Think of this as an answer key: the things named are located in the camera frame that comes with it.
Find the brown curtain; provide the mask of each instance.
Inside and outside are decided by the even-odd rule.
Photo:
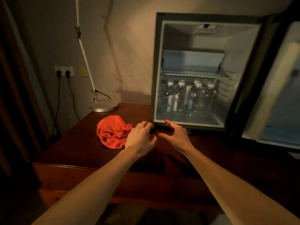
[[[0,0],[1,178],[8,178],[28,167],[47,148],[48,138],[46,123]]]

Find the hand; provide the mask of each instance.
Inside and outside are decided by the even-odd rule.
[[[155,136],[152,141],[149,140],[150,129],[153,128],[152,123],[143,121],[137,124],[128,134],[125,148],[131,147],[136,150],[138,156],[146,155],[155,145],[157,137]]]
[[[193,145],[189,140],[187,130],[180,125],[172,121],[165,120],[168,127],[174,130],[173,136],[169,136],[164,133],[159,133],[158,135],[166,139],[177,151],[180,153],[185,153],[186,151],[193,149]]]

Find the wooden table top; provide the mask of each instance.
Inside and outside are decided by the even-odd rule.
[[[136,126],[149,121],[150,106],[120,103],[119,108],[105,113],[91,112],[66,132],[58,142],[44,151],[39,163],[100,168],[114,158],[119,149],[102,145],[97,134],[98,122],[109,115],[119,115],[125,123]],[[157,133],[171,131],[157,130]],[[276,146],[252,140],[231,139],[222,132],[202,131],[190,136],[193,145],[210,159],[246,180],[282,205],[291,207],[300,201],[299,162]],[[189,162],[164,139],[140,158],[130,169],[134,172],[155,173],[172,177],[200,178]]]

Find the red cloth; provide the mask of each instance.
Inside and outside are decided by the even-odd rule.
[[[132,124],[125,124],[118,115],[103,118],[97,125],[97,135],[102,144],[111,149],[125,147]]]

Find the silver round lamp base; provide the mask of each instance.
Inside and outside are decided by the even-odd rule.
[[[93,102],[90,105],[90,110],[96,112],[107,112],[116,109],[118,106],[119,102],[115,99],[105,99]]]

